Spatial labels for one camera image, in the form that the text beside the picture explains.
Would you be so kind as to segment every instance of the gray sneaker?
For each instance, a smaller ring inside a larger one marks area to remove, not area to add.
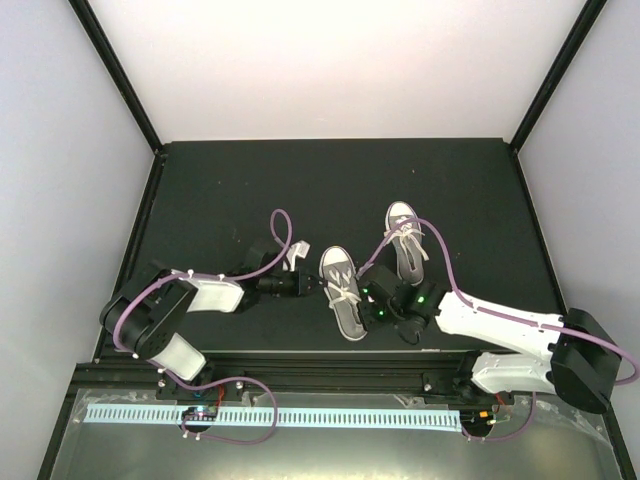
[[[330,247],[320,260],[320,276],[327,282],[324,289],[329,308],[336,314],[340,333],[347,340],[362,340],[367,331],[358,313],[358,285],[353,260],[344,248]]]
[[[418,218],[413,208],[404,202],[392,203],[385,217],[385,236],[397,223],[410,218]],[[423,235],[418,222],[408,222],[396,230],[389,240],[396,249],[398,276],[414,286],[424,279],[422,260],[429,260],[422,248]]]

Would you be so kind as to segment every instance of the black platform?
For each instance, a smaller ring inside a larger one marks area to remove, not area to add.
[[[269,238],[275,208],[289,212],[294,240],[311,244],[317,269],[329,246],[364,263],[382,239],[387,207],[413,206],[443,234],[459,286],[486,300],[559,312],[517,167],[499,139],[179,142],[169,146],[136,265],[219,273],[252,241]],[[279,225],[284,236],[284,222]],[[426,275],[448,283],[427,233]],[[395,265],[388,247],[380,261]],[[216,352],[467,350],[496,347],[429,325],[417,347],[383,329],[360,342],[339,333],[320,291],[268,298],[241,315],[193,313],[180,329]]]

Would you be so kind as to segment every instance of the white sole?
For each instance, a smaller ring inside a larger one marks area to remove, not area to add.
[[[329,247],[329,248],[327,248],[327,249],[324,251],[324,253],[322,254],[322,258],[320,258],[320,266],[318,267],[318,274],[320,275],[320,278],[322,278],[323,280],[326,280],[326,279],[324,278],[324,273],[323,273],[323,271],[322,271],[322,264],[324,263],[324,257],[325,257],[325,255],[327,254],[327,252],[329,251],[329,249],[330,249],[330,248],[339,248],[339,249],[341,249],[341,250],[345,253],[345,255],[347,256],[347,258],[348,258],[348,259],[349,259],[349,261],[351,262],[351,265],[353,265],[353,274],[355,275],[355,273],[356,273],[356,272],[355,272],[355,264],[353,263],[353,259],[351,258],[351,255],[349,255],[349,252],[347,252],[344,248],[336,246],[336,247]],[[324,294],[326,295],[327,299],[330,299],[330,298],[331,298],[331,297],[329,296],[329,288],[328,288],[328,287],[324,287]],[[338,330],[340,330],[340,333],[342,334],[342,336],[343,336],[345,339],[349,340],[350,342],[359,342],[360,340],[362,340],[364,337],[366,337],[366,336],[367,336],[367,333],[368,333],[368,332],[367,332],[366,330],[364,331],[364,334],[363,334],[361,337],[358,337],[358,338],[351,338],[351,337],[347,336],[347,335],[344,333],[344,330],[342,329],[342,325],[340,324],[340,318],[338,318],[338,312],[337,312],[336,310],[333,310],[333,314],[336,316],[336,323],[338,324]]]
[[[409,210],[411,210],[411,214],[415,217],[418,218],[418,214],[413,210],[413,207],[411,205],[409,205],[408,203],[405,202],[393,202],[391,205],[389,205],[389,208],[387,208],[387,214],[384,216],[384,226],[385,226],[385,232],[388,232],[389,229],[391,228],[391,225],[389,225],[389,214],[391,213],[391,208],[393,208],[393,206],[396,203],[404,203],[407,207],[409,207]],[[419,222],[418,223],[418,230],[420,231],[420,233],[422,233],[422,225]],[[396,251],[396,276],[400,279],[402,279],[402,276],[400,275],[400,258],[399,255],[400,254],[404,254],[404,252],[400,251],[398,252],[398,249],[396,248],[395,245],[393,245],[393,249]],[[417,287],[418,285],[420,285],[422,282],[418,282],[418,283],[412,283],[411,286],[413,287]]]

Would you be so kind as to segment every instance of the gray wall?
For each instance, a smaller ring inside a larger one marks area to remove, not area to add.
[[[640,2],[609,2],[521,159],[565,299],[640,356]],[[640,382],[616,414],[640,470]]]
[[[0,15],[0,465],[35,478],[151,166],[65,0]]]
[[[176,141],[509,137],[584,1],[91,5]]]

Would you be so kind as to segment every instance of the black bracket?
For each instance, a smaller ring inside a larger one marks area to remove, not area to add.
[[[562,318],[565,326],[614,343],[587,312],[572,308]],[[551,378],[558,396],[586,412],[603,414],[611,406],[621,358],[611,350],[561,334],[552,346]]]
[[[274,240],[257,239],[249,248],[244,262],[228,276],[234,277],[255,272],[271,263],[282,250]],[[240,282],[244,295],[233,313],[242,313],[260,301],[261,295],[273,297],[302,297],[315,293],[322,285],[320,279],[298,266],[294,271],[285,271],[274,266],[262,275]]]
[[[206,385],[216,380],[228,377],[244,376],[244,370],[238,368],[227,368],[216,366],[208,363],[200,373],[194,378],[190,385],[198,387]],[[244,393],[244,384],[229,383],[222,386],[224,389],[224,400],[239,402],[242,400]],[[174,400],[178,405],[214,405],[220,395],[220,387],[210,388],[207,390],[187,390],[176,384],[170,377],[165,374],[158,376],[158,389],[156,391],[157,400]]]
[[[495,395],[479,389],[471,381],[473,365],[479,356],[480,352],[467,352],[457,370],[430,368],[422,375],[422,396],[429,403],[446,401],[451,408],[460,405],[469,409],[469,405],[473,405],[473,409],[478,410],[496,405]],[[503,392],[500,396],[505,404],[513,403],[510,393]]]
[[[100,323],[113,334],[124,310],[153,282],[171,270],[152,262],[141,269],[111,299],[100,314]],[[140,358],[158,355],[171,341],[198,289],[189,282],[175,280],[147,296],[127,318],[120,340]]]

